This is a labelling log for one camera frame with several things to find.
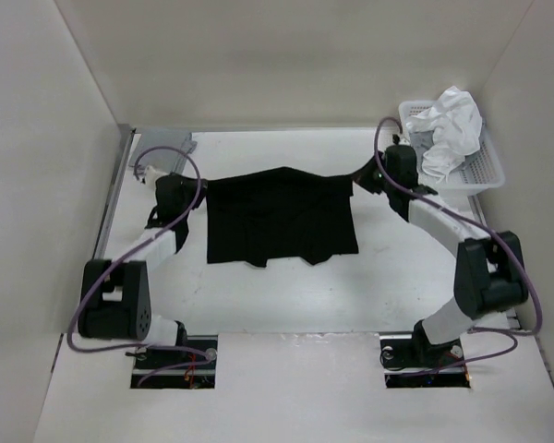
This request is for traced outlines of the black tank top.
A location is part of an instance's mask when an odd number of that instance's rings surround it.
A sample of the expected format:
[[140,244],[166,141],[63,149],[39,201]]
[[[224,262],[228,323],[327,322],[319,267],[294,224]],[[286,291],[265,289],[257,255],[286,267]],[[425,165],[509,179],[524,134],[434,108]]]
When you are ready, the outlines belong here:
[[300,257],[310,265],[359,252],[351,176],[280,167],[209,181],[207,262]]

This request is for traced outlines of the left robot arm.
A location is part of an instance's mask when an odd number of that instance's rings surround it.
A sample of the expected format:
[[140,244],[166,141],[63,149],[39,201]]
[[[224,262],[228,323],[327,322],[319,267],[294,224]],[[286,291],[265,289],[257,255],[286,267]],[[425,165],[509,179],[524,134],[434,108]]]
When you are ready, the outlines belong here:
[[205,198],[208,181],[168,174],[153,186],[155,205],[135,243],[117,259],[85,264],[71,327],[86,339],[150,347],[166,366],[176,368],[188,358],[186,328],[153,313],[150,273],[183,247],[188,214]]

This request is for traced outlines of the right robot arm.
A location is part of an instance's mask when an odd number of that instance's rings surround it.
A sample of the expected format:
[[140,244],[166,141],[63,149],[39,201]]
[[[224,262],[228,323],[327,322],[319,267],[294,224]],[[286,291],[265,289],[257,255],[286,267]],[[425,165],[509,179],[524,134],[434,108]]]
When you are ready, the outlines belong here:
[[391,209],[443,245],[456,260],[453,295],[438,311],[416,322],[409,339],[383,341],[381,357],[390,370],[439,371],[464,365],[454,354],[460,337],[480,333],[479,321],[527,301],[520,274],[521,244],[516,234],[493,235],[483,225],[452,210],[437,191],[418,181],[416,152],[394,144],[353,173],[371,194],[385,194]]

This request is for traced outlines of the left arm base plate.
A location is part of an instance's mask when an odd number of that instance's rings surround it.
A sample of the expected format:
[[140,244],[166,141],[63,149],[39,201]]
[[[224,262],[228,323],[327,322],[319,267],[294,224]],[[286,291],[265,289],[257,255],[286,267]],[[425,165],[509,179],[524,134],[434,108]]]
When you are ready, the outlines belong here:
[[133,363],[132,389],[214,389],[217,365],[217,336],[191,336],[186,351],[137,348],[126,352]]

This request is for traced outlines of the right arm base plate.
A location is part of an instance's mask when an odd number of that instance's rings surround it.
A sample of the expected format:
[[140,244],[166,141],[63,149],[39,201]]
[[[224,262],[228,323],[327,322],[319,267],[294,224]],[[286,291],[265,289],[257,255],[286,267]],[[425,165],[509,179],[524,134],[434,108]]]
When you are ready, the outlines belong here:
[[410,334],[379,337],[379,361],[389,389],[470,388],[464,366],[445,366],[464,360],[459,339],[433,347],[420,355]]

